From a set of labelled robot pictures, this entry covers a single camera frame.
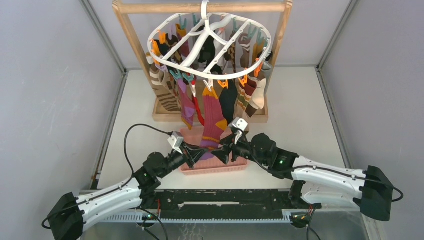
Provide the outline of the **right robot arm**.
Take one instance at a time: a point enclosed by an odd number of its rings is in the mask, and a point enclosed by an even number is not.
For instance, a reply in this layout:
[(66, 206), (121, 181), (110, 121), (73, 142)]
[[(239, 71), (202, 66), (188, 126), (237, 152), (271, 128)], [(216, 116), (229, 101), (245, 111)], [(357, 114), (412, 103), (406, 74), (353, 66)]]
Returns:
[(256, 163), (275, 178), (291, 180), (289, 203), (295, 208), (305, 204), (343, 206), (387, 222), (391, 218), (392, 204), (405, 196), (376, 166), (370, 165), (363, 170), (313, 161), (279, 148), (264, 133), (251, 140), (244, 135), (231, 134), (220, 144), (211, 153), (223, 163), (241, 157)]

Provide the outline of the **pink perforated plastic basket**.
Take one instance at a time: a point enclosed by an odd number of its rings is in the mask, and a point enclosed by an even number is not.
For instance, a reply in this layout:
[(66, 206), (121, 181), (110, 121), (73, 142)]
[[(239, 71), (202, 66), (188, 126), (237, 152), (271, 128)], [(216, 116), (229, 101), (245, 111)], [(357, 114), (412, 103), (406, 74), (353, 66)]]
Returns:
[[(193, 126), (190, 129), (181, 128), (180, 133), (184, 137), (184, 141), (190, 145), (199, 145), (204, 132), (203, 126)], [(244, 171), (248, 166), (248, 160), (238, 157), (236, 161), (232, 162), (232, 156), (229, 156), (230, 161), (228, 164), (222, 163), (216, 156), (207, 160), (198, 161), (193, 168), (190, 168), (186, 163), (179, 167), (181, 173), (186, 176), (189, 175), (202, 175), (202, 174), (215, 174), (226, 173), (234, 171)]]

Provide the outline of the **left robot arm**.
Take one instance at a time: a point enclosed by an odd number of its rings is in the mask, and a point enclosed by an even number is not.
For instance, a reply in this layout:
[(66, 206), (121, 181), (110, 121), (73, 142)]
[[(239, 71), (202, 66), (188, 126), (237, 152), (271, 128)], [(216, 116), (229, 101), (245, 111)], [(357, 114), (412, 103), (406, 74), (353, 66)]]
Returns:
[(89, 194), (74, 196), (68, 192), (52, 208), (42, 227), (50, 229), (56, 240), (77, 240), (95, 224), (140, 205), (149, 209), (156, 203), (155, 190), (163, 179), (180, 166), (195, 165), (208, 152), (183, 143), (167, 156), (151, 153), (142, 167), (128, 179)]

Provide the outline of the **maroon yellow purple sock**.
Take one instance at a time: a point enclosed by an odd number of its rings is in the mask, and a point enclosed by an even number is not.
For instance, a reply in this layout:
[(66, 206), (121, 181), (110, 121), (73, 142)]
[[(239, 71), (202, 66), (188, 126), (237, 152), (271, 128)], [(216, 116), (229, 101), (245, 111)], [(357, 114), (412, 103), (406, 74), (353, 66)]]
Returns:
[(201, 148), (208, 148), (200, 160), (208, 160), (213, 158), (210, 151), (215, 150), (220, 145), (221, 135), (228, 126), (227, 120), (222, 113), (222, 107), (216, 91), (213, 87), (207, 87), (202, 93), (204, 106), (204, 130), (200, 141)]

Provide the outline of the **maroon purple striped sock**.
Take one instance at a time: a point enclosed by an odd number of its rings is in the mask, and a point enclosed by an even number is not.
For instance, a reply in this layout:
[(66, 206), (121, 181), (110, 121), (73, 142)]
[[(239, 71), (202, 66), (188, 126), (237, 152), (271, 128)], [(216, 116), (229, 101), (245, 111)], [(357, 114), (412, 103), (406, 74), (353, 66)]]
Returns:
[(178, 92), (181, 100), (181, 119), (189, 130), (192, 129), (195, 115), (195, 104), (189, 98), (187, 85), (180, 77), (177, 80)]

